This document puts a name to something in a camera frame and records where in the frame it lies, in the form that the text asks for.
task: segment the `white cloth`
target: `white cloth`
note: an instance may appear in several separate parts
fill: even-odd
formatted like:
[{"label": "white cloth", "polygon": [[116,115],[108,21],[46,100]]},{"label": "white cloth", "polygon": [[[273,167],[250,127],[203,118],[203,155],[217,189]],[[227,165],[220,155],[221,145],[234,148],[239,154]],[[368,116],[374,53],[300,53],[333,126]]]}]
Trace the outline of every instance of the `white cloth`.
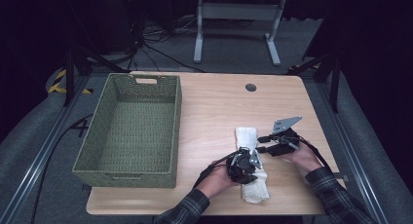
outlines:
[{"label": "white cloth", "polygon": [[[255,128],[236,128],[237,148],[249,148],[252,153],[257,146],[257,130]],[[257,176],[253,182],[242,184],[243,199],[248,203],[259,204],[270,199],[267,186],[267,173],[264,168],[257,168],[253,174]]]}]

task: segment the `yellow and black hazard tape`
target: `yellow and black hazard tape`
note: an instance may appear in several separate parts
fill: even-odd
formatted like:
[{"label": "yellow and black hazard tape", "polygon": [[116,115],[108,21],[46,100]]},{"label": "yellow and black hazard tape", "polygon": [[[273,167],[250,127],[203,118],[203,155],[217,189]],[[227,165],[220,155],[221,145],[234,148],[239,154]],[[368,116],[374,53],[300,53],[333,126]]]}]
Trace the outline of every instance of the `yellow and black hazard tape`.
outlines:
[{"label": "yellow and black hazard tape", "polygon": [[[62,68],[60,72],[58,72],[55,80],[52,83],[52,86],[49,88],[49,93],[66,93],[65,88],[61,88],[58,86],[60,84],[60,81],[63,79],[64,75],[66,75],[66,69]],[[84,89],[82,93],[91,94],[94,93],[94,89]]]}]

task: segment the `human hand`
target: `human hand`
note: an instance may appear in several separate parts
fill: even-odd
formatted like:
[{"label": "human hand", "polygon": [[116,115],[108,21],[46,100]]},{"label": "human hand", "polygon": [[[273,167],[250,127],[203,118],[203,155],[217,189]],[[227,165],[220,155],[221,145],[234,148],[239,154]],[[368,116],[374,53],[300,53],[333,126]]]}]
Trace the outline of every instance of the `human hand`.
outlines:
[{"label": "human hand", "polygon": [[309,148],[309,146],[303,142],[300,142],[299,147],[299,150],[281,155],[281,157],[291,161],[306,172],[311,172],[317,168],[321,168],[321,164],[319,163],[316,154]]},{"label": "human hand", "polygon": [[223,161],[216,165],[213,171],[196,188],[211,199],[229,187],[237,185],[239,183],[233,182],[228,176],[226,162]]}]

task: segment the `person's left hand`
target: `person's left hand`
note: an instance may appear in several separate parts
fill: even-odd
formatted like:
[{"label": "person's left hand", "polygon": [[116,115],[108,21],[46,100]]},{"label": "person's left hand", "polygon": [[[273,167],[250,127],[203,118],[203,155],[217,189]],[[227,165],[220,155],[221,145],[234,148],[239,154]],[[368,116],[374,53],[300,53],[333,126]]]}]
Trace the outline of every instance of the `person's left hand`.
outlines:
[{"label": "person's left hand", "polygon": [[224,161],[216,165],[216,168],[214,168],[196,188],[211,199],[229,187],[237,185],[239,185],[239,183],[233,182],[228,176],[226,163]]}]

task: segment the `desk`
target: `desk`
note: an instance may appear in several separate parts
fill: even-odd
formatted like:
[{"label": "desk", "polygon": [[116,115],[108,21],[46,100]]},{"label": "desk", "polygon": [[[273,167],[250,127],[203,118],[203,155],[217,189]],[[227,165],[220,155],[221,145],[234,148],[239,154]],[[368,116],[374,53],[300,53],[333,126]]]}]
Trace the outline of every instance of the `desk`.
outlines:
[{"label": "desk", "polygon": [[[133,72],[152,74],[151,72]],[[192,189],[199,173],[213,160],[236,150],[236,127],[257,128],[258,136],[271,133],[274,121],[294,116],[303,119],[293,126],[318,147],[334,172],[338,171],[303,82],[294,76],[208,73],[179,75],[182,107],[176,187],[93,187],[90,214],[156,215],[174,207]],[[245,89],[254,84],[255,92]],[[211,200],[204,215],[323,214],[319,199],[305,182],[304,173],[292,163],[262,155],[268,173],[270,200],[260,205],[242,200],[241,187],[232,187]]]}]

